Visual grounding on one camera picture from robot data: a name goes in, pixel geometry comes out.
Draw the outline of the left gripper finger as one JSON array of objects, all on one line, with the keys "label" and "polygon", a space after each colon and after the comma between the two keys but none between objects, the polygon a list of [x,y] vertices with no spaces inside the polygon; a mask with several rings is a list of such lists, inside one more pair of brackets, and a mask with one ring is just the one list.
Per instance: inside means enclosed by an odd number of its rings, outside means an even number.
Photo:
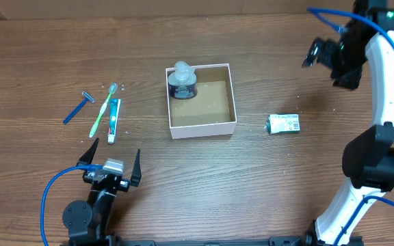
[{"label": "left gripper finger", "polygon": [[78,166],[91,165],[94,158],[96,149],[99,144],[99,138],[96,138],[91,147],[79,158],[77,161]]},{"label": "left gripper finger", "polygon": [[141,173],[141,167],[140,167],[140,149],[138,149],[137,154],[135,156],[133,170],[131,173],[130,185],[133,187],[138,187],[141,178],[142,178],[142,173]]}]

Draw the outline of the blue disposable razor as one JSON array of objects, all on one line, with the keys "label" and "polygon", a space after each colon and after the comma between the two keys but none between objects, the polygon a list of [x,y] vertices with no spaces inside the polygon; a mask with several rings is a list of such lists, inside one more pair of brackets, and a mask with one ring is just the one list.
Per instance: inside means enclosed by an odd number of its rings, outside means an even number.
[{"label": "blue disposable razor", "polygon": [[85,106],[87,102],[95,103],[95,99],[86,91],[83,91],[84,99],[73,109],[73,111],[63,120],[63,124],[68,124],[72,118]]}]

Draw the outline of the green white toothpaste tube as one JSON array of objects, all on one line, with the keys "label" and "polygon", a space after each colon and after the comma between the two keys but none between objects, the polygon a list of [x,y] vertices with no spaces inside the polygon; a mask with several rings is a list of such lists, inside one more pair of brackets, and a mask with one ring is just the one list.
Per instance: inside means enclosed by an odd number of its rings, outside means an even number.
[{"label": "green white toothpaste tube", "polygon": [[117,98],[111,99],[110,111],[109,111],[109,132],[107,136],[108,144],[113,144],[116,139],[120,105],[121,105],[120,99]]}]

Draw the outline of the green white soap packet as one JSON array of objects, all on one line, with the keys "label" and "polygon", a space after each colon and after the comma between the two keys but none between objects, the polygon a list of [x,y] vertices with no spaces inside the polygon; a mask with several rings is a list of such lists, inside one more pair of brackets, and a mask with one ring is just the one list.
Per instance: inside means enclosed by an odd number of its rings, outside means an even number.
[{"label": "green white soap packet", "polygon": [[299,133],[300,118],[298,114],[270,114],[265,124],[269,134]]}]

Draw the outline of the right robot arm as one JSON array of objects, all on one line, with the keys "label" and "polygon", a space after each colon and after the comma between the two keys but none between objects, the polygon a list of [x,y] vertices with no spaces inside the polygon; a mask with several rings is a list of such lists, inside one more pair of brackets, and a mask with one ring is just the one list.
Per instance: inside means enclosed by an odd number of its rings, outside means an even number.
[{"label": "right robot arm", "polygon": [[304,66],[320,63],[336,87],[354,90],[363,66],[371,73],[372,120],[342,156],[345,179],[329,207],[294,245],[361,245],[353,230],[371,206],[394,189],[394,9],[386,1],[357,0],[346,25],[332,24],[338,41],[313,41]]}]

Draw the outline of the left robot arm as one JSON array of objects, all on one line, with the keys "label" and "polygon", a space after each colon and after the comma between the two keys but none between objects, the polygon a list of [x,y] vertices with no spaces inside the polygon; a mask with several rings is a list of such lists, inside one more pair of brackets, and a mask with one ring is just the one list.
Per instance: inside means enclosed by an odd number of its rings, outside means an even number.
[{"label": "left robot arm", "polygon": [[91,189],[86,201],[73,201],[63,212],[62,221],[68,229],[69,245],[124,245],[116,233],[107,234],[106,229],[117,192],[127,192],[129,187],[140,183],[140,152],[135,156],[130,179],[126,179],[122,177],[123,161],[107,159],[102,165],[92,164],[98,144],[99,139],[96,139],[76,164],[84,168],[82,178],[91,185]]}]

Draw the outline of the green white toothbrush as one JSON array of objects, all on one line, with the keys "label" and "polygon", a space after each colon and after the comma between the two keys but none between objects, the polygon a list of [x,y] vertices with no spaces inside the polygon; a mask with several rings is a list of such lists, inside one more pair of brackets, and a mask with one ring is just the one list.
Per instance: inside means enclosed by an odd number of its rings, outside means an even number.
[{"label": "green white toothbrush", "polygon": [[97,128],[99,126],[99,123],[101,121],[101,118],[102,118],[103,114],[105,113],[107,105],[111,99],[111,96],[115,94],[117,88],[118,88],[117,83],[112,83],[111,86],[109,87],[108,96],[105,99],[104,103],[102,104],[100,111],[98,113],[97,119],[95,120],[94,124],[92,125],[92,128],[90,129],[89,138],[92,138],[95,135]]}]

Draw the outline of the white cardboard box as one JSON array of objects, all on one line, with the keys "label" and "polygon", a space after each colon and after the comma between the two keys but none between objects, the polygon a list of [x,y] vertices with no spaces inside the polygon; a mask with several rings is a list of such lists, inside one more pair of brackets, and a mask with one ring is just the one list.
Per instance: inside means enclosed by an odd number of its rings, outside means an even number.
[{"label": "white cardboard box", "polygon": [[[178,100],[168,84],[169,129],[173,139],[232,135],[237,125],[231,70],[228,64],[191,66],[196,73],[197,95]],[[174,67],[166,69],[166,81]]]}]

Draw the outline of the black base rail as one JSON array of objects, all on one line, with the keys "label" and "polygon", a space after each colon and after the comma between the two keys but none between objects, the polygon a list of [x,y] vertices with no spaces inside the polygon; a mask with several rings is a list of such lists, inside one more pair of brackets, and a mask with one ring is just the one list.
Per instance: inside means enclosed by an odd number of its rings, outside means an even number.
[{"label": "black base rail", "polygon": [[331,246],[313,238],[312,233],[303,236],[271,236],[268,239],[237,239],[221,241],[168,241],[153,240],[124,241],[119,236],[109,235],[105,240],[93,243],[67,243],[70,246]]}]

